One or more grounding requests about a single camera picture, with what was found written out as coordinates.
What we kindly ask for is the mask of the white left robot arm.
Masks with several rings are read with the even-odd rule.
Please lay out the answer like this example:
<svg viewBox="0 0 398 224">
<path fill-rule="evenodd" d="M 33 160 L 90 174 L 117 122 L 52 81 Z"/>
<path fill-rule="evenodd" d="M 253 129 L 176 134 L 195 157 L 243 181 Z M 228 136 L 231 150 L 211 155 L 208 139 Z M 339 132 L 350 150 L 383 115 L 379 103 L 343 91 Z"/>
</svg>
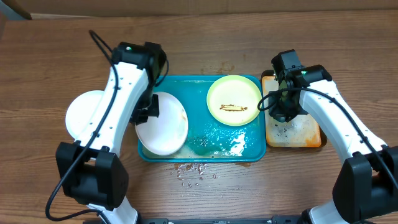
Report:
<svg viewBox="0 0 398 224">
<path fill-rule="evenodd" d="M 104 223 L 136 223 L 139 213 L 126 198 L 129 175 L 119 159 L 121 143 L 128 124 L 159 116 L 154 88 L 168 61 L 162 47 L 151 42 L 121 42 L 106 58 L 111 71 L 105 90 L 75 100 L 77 111 L 88 116 L 74 142 L 58 146 L 60 182 L 55 189 L 86 205 L 82 212 L 95 213 Z"/>
</svg>

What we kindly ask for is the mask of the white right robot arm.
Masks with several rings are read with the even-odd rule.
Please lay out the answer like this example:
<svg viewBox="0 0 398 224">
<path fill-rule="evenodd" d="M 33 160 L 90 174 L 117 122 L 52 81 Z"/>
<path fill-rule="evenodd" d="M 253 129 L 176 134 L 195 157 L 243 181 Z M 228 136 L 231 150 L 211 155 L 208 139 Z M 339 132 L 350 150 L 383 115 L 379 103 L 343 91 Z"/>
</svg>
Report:
<svg viewBox="0 0 398 224">
<path fill-rule="evenodd" d="M 305 210 L 296 223 L 358 223 L 397 210 L 397 148 L 389 147 L 370 132 L 341 97 L 331 75 L 321 65 L 274 67 L 276 90 L 261 95 L 238 93 L 256 117 L 240 125 L 218 121 L 208 105 L 216 77 L 168 77 L 157 93 L 176 97 L 188 116 L 187 142 L 205 149 L 225 137 L 233 141 L 233 156 L 255 161 L 265 153 L 266 123 L 289 122 L 310 115 L 336 149 L 342 168 L 330 202 Z M 234 142 L 243 133 L 245 145 Z"/>
</svg>

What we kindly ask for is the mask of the white plate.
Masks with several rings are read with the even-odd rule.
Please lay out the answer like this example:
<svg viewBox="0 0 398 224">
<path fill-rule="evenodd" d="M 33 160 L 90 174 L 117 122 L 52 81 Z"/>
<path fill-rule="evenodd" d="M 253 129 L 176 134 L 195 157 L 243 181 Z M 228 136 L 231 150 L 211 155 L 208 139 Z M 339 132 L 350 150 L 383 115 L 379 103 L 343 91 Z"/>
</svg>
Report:
<svg viewBox="0 0 398 224">
<path fill-rule="evenodd" d="M 85 129 L 103 94 L 103 90 L 92 90 L 81 94 L 72 101 L 67 109 L 65 125 L 73 139 L 76 139 Z"/>
<path fill-rule="evenodd" d="M 159 156 L 177 152 L 188 135 L 188 117 L 181 102 L 166 92 L 155 92 L 159 99 L 159 116 L 135 125 L 142 145 Z"/>
</svg>

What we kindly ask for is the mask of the white plate front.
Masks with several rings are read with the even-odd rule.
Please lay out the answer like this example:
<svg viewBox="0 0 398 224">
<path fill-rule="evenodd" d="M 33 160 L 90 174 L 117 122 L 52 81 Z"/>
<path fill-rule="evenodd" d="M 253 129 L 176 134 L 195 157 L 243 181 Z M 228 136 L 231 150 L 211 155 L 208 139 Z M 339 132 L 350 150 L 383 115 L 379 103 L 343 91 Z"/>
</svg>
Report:
<svg viewBox="0 0 398 224">
<path fill-rule="evenodd" d="M 67 109 L 65 125 L 73 139 L 76 139 L 85 129 L 103 94 L 103 90 L 92 90 L 81 94 L 72 101 Z"/>
</svg>

